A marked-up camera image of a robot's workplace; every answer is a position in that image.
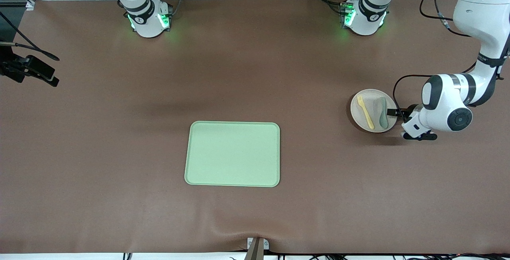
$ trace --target metal bracket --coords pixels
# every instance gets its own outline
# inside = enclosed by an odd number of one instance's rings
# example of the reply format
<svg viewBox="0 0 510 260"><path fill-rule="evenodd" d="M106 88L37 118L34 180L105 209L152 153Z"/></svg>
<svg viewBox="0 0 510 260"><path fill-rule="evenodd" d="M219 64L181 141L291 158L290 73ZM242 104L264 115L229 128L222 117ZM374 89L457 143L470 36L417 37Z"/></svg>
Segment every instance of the metal bracket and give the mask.
<svg viewBox="0 0 510 260"><path fill-rule="evenodd" d="M269 250L269 241L264 239L264 238L260 238L263 243L264 243L264 250ZM248 238L248 241L247 241L247 244L246 244L246 249L250 249L250 246L253 242L253 238Z"/></svg>
<svg viewBox="0 0 510 260"><path fill-rule="evenodd" d="M264 260L266 245L269 249L269 241L263 238L248 238L248 252L244 260Z"/></svg>
<svg viewBox="0 0 510 260"><path fill-rule="evenodd" d="M35 4L27 2L27 4L25 5L25 8L27 9L27 11L33 11L33 6L35 6Z"/></svg>

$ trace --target yellow fork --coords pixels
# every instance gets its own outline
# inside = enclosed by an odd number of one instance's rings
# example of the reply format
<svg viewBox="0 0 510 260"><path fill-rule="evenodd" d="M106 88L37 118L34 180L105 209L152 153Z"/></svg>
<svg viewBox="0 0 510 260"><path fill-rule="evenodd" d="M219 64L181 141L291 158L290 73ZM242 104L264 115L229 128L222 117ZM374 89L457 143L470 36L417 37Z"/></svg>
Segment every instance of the yellow fork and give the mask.
<svg viewBox="0 0 510 260"><path fill-rule="evenodd" d="M357 95L357 104L359 104L359 106L361 106L361 108L363 109L363 112L365 113L365 118L367 119L367 123L370 129L375 129L374 122L372 122L372 119L368 114L367 108L365 107L365 102L363 101L363 97L361 95Z"/></svg>

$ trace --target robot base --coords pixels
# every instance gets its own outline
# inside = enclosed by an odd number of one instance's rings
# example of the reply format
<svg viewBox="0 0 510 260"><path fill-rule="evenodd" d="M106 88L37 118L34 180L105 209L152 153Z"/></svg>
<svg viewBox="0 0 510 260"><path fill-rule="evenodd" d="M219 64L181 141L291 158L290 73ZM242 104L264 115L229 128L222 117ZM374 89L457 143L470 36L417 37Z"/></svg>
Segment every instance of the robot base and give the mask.
<svg viewBox="0 0 510 260"><path fill-rule="evenodd" d="M359 2L361 0L348 0L341 4L340 11L345 12L347 15L342 15L340 20L343 28L350 28L358 35L368 36L372 35L383 25L386 13L375 22L369 22L367 18L359 11Z"/></svg>
<svg viewBox="0 0 510 260"><path fill-rule="evenodd" d="M144 38L159 36L164 31L170 31L173 7L162 0L152 0L155 5L154 13L147 19L145 24L137 24L131 20L131 27Z"/></svg>

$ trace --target cable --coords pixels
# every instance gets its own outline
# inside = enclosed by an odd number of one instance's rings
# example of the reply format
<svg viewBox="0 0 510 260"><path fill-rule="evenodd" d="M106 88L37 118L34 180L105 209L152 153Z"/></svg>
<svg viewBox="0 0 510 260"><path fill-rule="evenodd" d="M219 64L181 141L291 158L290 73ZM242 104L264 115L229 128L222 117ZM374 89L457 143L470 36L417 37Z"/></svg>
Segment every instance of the cable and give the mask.
<svg viewBox="0 0 510 260"><path fill-rule="evenodd" d="M468 69L466 69L465 71L463 71L462 73L467 73L468 71L470 71L471 69L473 69L475 67L475 65L477 65L477 62L474 62L474 64L472 64ZM432 75L406 75L406 76L403 76L401 77L400 79L397 80L397 82L395 82L395 85L393 86L393 102L395 102L395 105L397 106L397 111L398 113L400 114L400 116L402 116L402 119L404 120L404 122L406 121L406 117L404 116L404 114L402 113L402 110L400 109L400 106L398 105L398 102L397 102L397 98L395 98L395 90L397 89L397 85L398 83L405 79L405 78L410 78L410 77L421 77L421 78L430 78L432 77ZM409 258L409 259L406 259L406 260L423 260L423 259L419 259L419 258Z"/></svg>
<svg viewBox="0 0 510 260"><path fill-rule="evenodd" d="M454 34L455 34L455 35L457 35L457 36L461 36L461 37L470 37L470 38L471 38L471 36L470 36L470 35L465 35L465 34L463 34L463 33L457 33L456 31L454 31L454 30L452 30L452 29L450 29L450 28L446 28L446 29L447 29L448 31L450 31L450 33L454 33Z"/></svg>
<svg viewBox="0 0 510 260"><path fill-rule="evenodd" d="M337 11L335 10L335 8L333 8L333 6L330 4L330 2L328 0L326 0L326 4L328 4L328 7L335 13L339 14L339 15L342 15L342 13L340 11Z"/></svg>
<svg viewBox="0 0 510 260"><path fill-rule="evenodd" d="M410 77L430 78L430 77L432 77L432 75L406 75L406 76L403 76L400 79L398 79L397 82L395 82L395 85L393 86L393 102L395 102L395 105L397 106L397 111L400 114L400 116L402 116L402 119L404 120L404 122L406 122L407 118L404 116L404 113L402 113L402 110L400 109L400 106L398 105L397 98L395 98L395 90L397 89L397 85L401 80L403 80L405 78L410 78Z"/></svg>
<svg viewBox="0 0 510 260"><path fill-rule="evenodd" d="M436 20L448 20L448 21L453 21L453 19L451 18L445 18L445 17L435 17L435 16L430 16L430 15L427 15L426 13L423 13L423 10L422 10L422 7L423 7L423 2L425 0L421 0L420 2L420 13L422 16L426 17L426 18L430 18L430 19L436 19Z"/></svg>
<svg viewBox="0 0 510 260"><path fill-rule="evenodd" d="M60 59L57 56L55 56L54 54L49 53L47 51L43 51L42 49L40 49L38 47L33 47L33 46L24 45L24 44L18 44L18 43L15 43L15 46L24 47L25 49L33 49L34 51L38 51L40 53L43 53L46 57L49 57L52 60L60 61Z"/></svg>
<svg viewBox="0 0 510 260"><path fill-rule="evenodd" d="M434 0L434 6L435 6L435 11L437 12L437 15L439 17L444 17L443 14L441 14L441 11L439 11L439 6L437 5L437 0ZM463 33L457 33L456 31L450 29L450 25L448 24L448 21L447 20L441 20L441 23L443 24L443 26L450 32L450 33L453 33L454 35L457 35L457 36L461 36L461 37L471 37L469 35L465 35Z"/></svg>
<svg viewBox="0 0 510 260"><path fill-rule="evenodd" d="M17 33L20 34L20 36L22 38L24 38L29 44L31 44L31 46L27 46L27 45L24 45L24 44L18 44L18 43L14 43L14 46L19 46L19 47L24 47L26 49L33 49L34 51L39 51L40 53L43 53L46 57L49 57L50 59L52 60L55 60L55 61L60 61L60 59L55 56L54 54L52 53L49 53L47 51L44 51L42 49L40 49L38 46L36 46L36 44L34 44L31 40L29 40L19 29L18 27L16 27L2 12L0 12L0 16L13 28L15 29L15 31Z"/></svg>
<svg viewBox="0 0 510 260"><path fill-rule="evenodd" d="M32 43L31 40L29 40L22 32L20 32L20 30L18 29L18 27L16 27L5 15L4 13L0 12L0 16L13 28L15 29L15 31L17 33L20 34L20 36L22 38L24 38L27 42L29 42L29 44L31 44L33 47L36 47L37 49L39 48L38 46L36 46L36 44Z"/></svg>
<svg viewBox="0 0 510 260"><path fill-rule="evenodd" d="M179 9L180 6L180 1L182 0L179 0L179 2L177 3L177 7L175 7L175 11L172 12L172 16L175 16L175 14L177 14L177 10Z"/></svg>

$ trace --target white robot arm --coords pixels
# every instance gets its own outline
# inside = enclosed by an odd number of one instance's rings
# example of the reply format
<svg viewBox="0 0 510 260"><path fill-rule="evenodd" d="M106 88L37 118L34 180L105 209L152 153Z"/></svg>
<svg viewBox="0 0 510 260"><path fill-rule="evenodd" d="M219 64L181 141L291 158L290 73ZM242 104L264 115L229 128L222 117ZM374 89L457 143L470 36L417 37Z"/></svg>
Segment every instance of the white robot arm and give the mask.
<svg viewBox="0 0 510 260"><path fill-rule="evenodd" d="M347 2L352 3L355 13L346 20L345 26L359 35L368 36L382 26L391 0L348 0Z"/></svg>
<svg viewBox="0 0 510 260"><path fill-rule="evenodd" d="M402 125L415 139L431 130L460 131L473 114L467 106L485 103L494 93L510 45L510 0L458 0L453 21L477 38L481 49L473 71L435 75L422 89L422 104Z"/></svg>
<svg viewBox="0 0 510 260"><path fill-rule="evenodd" d="M355 18L348 27L360 35L375 33L390 0L350 0ZM486 102L494 93L509 53L510 0L458 0L453 13L457 28L481 42L477 63L470 73L435 75L422 89L422 103L403 114L403 136L422 140L431 130L460 131L473 114L468 106Z"/></svg>
<svg viewBox="0 0 510 260"><path fill-rule="evenodd" d="M158 36L170 28L171 7L161 0L120 0L131 26L145 38Z"/></svg>

